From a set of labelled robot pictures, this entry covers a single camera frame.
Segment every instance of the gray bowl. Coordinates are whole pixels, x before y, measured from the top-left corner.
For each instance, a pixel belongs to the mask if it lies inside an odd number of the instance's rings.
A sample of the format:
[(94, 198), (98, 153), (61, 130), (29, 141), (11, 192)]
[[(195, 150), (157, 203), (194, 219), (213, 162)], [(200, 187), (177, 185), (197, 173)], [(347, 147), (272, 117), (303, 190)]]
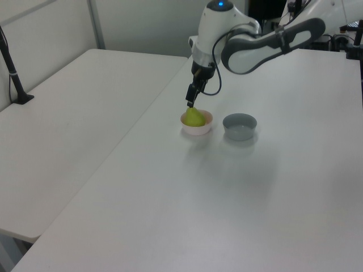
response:
[(223, 119), (226, 136), (235, 141), (252, 138), (256, 125), (256, 119), (244, 113), (234, 113)]

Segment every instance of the black cable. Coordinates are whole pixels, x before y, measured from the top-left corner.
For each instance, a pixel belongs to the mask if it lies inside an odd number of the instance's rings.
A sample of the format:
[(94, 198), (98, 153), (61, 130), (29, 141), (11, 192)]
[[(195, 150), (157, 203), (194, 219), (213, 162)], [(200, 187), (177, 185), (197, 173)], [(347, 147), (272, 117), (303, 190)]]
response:
[[(289, 14), (290, 12), (287, 12), (283, 17), (285, 17), (287, 14)], [(283, 18), (283, 17), (281, 17), (281, 19)]]
[[(219, 94), (219, 92), (221, 91), (221, 88), (222, 88), (222, 78), (221, 78), (220, 70), (219, 70), (219, 68), (218, 68), (218, 64), (217, 64), (217, 61), (216, 61), (216, 55), (214, 54), (214, 50), (215, 50), (215, 48), (216, 48), (217, 44), (219, 43), (219, 41), (220, 41), (220, 40), (222, 40), (225, 36), (227, 36), (227, 35), (231, 34), (232, 32), (234, 32), (234, 30), (230, 30), (230, 31), (228, 31), (227, 33), (223, 34), (221, 37), (219, 37), (219, 38), (218, 38), (218, 40), (214, 43), (213, 48), (212, 48), (212, 57), (213, 57), (213, 62), (214, 62), (214, 65), (215, 65), (216, 70), (217, 70), (217, 73), (218, 73), (218, 78), (219, 78), (219, 80), (220, 80), (220, 87), (219, 87), (218, 91), (217, 91), (217, 92), (215, 92), (215, 93), (206, 93), (206, 92), (204, 92), (204, 91), (203, 91), (203, 92), (202, 92), (202, 94), (209, 95), (209, 96), (213, 96), (213, 95), (218, 95), (218, 94)], [(252, 35), (252, 34), (250, 34), (249, 32), (242, 32), (242, 33), (238, 33), (238, 34), (239, 34), (239, 35), (241, 35), (241, 34), (249, 34), (249, 35)]]
[(300, 15), (300, 14), (304, 11), (304, 9), (306, 8), (306, 6), (307, 6), (310, 2), (311, 2), (311, 0), (308, 0), (308, 1), (305, 3), (304, 7), (302, 7), (302, 8), (300, 9), (300, 11), (294, 15), (294, 17), (292, 18), (292, 20), (290, 20), (290, 21), (289, 21), (287, 24), (285, 24), (285, 25), (288, 25), (288, 24), (290, 24), (291, 22), (293, 22), (293, 21), (297, 18), (297, 16), (299, 16), (299, 15)]

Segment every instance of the bowl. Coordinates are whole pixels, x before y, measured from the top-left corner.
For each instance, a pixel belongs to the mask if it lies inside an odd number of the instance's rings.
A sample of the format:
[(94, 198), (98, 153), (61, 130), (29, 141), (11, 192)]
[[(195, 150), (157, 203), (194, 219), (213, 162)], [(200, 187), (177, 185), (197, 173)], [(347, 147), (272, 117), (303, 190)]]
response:
[(206, 134), (210, 128), (212, 127), (212, 120), (213, 116), (210, 112), (207, 112), (206, 110), (199, 109), (199, 112), (204, 115), (205, 117), (205, 125), (204, 126), (187, 126), (184, 124), (184, 119), (186, 113), (184, 112), (180, 117), (181, 125), (184, 129), (184, 131), (190, 135), (199, 136)]
[(235, 141), (245, 141), (254, 136), (257, 121), (244, 113), (234, 113), (223, 119), (226, 136)]

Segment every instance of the black cable clamp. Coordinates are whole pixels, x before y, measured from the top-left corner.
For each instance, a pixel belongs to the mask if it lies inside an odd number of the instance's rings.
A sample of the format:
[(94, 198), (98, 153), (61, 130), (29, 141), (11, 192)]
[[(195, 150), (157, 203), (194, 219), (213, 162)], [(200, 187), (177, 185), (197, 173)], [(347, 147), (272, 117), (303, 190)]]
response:
[(290, 44), (288, 41), (288, 37), (286, 35), (286, 31), (284, 29), (284, 27), (280, 27), (278, 29), (275, 30), (276, 33), (276, 39), (278, 42), (278, 45), (281, 48), (281, 51), (284, 55), (286, 55), (287, 53), (290, 53), (292, 50), (290, 48)]

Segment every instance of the black stand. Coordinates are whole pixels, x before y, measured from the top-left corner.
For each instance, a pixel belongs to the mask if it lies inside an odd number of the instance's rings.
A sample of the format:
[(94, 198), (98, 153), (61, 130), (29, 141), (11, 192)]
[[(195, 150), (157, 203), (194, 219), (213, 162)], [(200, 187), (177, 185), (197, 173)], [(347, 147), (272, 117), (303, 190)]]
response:
[(2, 56), (5, 60), (7, 69), (9, 70), (9, 75), (12, 79), (12, 82), (14, 82), (16, 92), (18, 93), (18, 98), (15, 101), (13, 101), (13, 103), (24, 105), (26, 102), (32, 100), (34, 98), (34, 96), (28, 95), (24, 92), (24, 89), (20, 82), (18, 73), (15, 70), (14, 63), (12, 62), (12, 59), (11, 59), (11, 56), (9, 53), (9, 49), (5, 42), (5, 38), (3, 37), (3, 35), (1, 33), (0, 33), (0, 50), (1, 50)]

